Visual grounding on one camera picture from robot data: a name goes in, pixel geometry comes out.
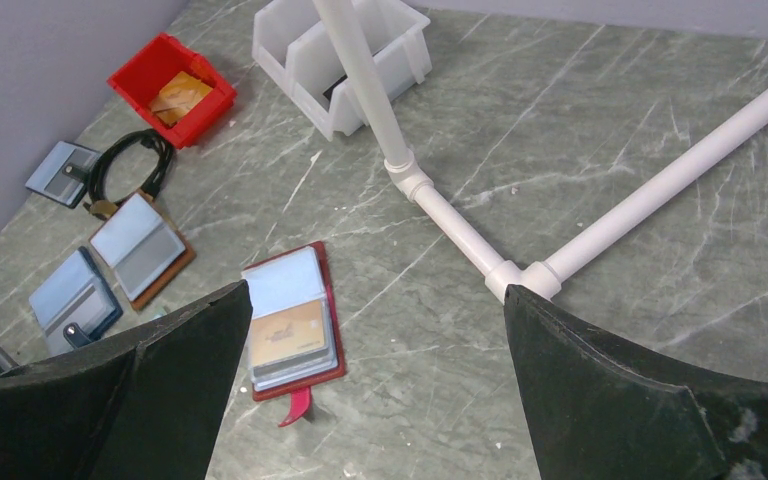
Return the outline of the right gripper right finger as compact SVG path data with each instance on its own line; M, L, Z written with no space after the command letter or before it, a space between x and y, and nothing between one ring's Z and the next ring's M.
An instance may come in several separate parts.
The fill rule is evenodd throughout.
M504 317L545 479L768 479L768 382L697 367L520 285Z

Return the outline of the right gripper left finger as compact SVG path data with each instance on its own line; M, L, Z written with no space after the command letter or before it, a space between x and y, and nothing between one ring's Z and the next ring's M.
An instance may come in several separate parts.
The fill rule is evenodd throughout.
M202 479L252 316L245 281L0 374L0 479Z

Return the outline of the red card holder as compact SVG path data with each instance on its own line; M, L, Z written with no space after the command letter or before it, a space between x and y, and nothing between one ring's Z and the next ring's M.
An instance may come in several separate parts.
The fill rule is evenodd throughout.
M252 398L288 396L287 427L309 415L314 386L347 373L325 243L246 267L253 308L246 346Z

